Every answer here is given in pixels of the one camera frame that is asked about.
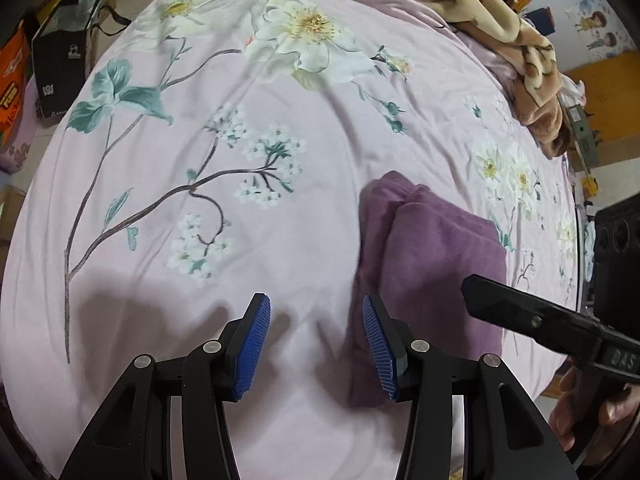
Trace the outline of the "person's right hand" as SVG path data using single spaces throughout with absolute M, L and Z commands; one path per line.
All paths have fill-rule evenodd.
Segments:
M 583 419 L 594 421 L 592 395 L 582 383 L 582 371 L 572 365 L 559 383 L 561 396 L 549 418 L 549 426 L 568 452 L 576 443 L 575 429 Z M 590 432 L 584 466 L 600 466 L 631 444 L 631 435 L 639 427 L 639 386 L 626 385 L 605 400 L 598 411 L 598 426 Z

